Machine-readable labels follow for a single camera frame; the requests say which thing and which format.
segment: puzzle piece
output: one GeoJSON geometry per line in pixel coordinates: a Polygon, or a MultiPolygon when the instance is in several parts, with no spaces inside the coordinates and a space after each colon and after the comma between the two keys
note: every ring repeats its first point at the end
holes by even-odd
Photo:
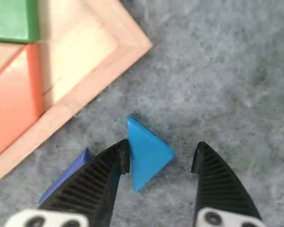
{"type": "Polygon", "coordinates": [[[38,0],[0,0],[0,41],[31,43],[40,39],[38,0]]]}
{"type": "Polygon", "coordinates": [[[127,117],[134,191],[139,191],[174,157],[173,150],[136,120],[127,117]]]}
{"type": "Polygon", "coordinates": [[[38,44],[28,44],[0,72],[0,153],[43,109],[38,44]]]}
{"type": "Polygon", "coordinates": [[[22,44],[0,43],[0,70],[18,53],[22,44]]]}

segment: gray felt surface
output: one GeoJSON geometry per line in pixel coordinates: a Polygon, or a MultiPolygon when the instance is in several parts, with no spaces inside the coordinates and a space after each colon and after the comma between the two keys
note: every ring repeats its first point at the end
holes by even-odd
{"type": "Polygon", "coordinates": [[[85,148],[126,137],[133,114],[177,159],[133,193],[122,177],[111,226],[192,226],[193,152],[208,142],[270,227],[284,227],[284,0],[125,0],[154,48],[0,181],[0,226],[36,207],[85,148]]]}

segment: orange block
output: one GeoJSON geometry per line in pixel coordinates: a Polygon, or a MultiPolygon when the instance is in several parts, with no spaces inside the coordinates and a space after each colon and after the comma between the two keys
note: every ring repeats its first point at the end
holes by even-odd
{"type": "Polygon", "coordinates": [[[38,44],[28,44],[0,71],[0,153],[42,115],[38,44]]]}

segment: wooden block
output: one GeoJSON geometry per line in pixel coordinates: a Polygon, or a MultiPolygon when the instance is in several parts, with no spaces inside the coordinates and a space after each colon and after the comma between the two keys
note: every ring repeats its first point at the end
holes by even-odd
{"type": "Polygon", "coordinates": [[[119,0],[40,0],[39,10],[47,111],[0,155],[0,178],[152,46],[119,0]]]}
{"type": "Polygon", "coordinates": [[[21,44],[0,43],[0,70],[17,54],[23,47],[21,44]]]}
{"type": "Polygon", "coordinates": [[[46,110],[117,48],[117,40],[95,18],[89,5],[83,3],[80,0],[39,1],[46,110]]]}
{"type": "Polygon", "coordinates": [[[38,0],[0,0],[0,41],[30,43],[40,38],[38,0]]]}
{"type": "Polygon", "coordinates": [[[0,72],[0,153],[43,113],[38,44],[24,46],[0,72]]]}

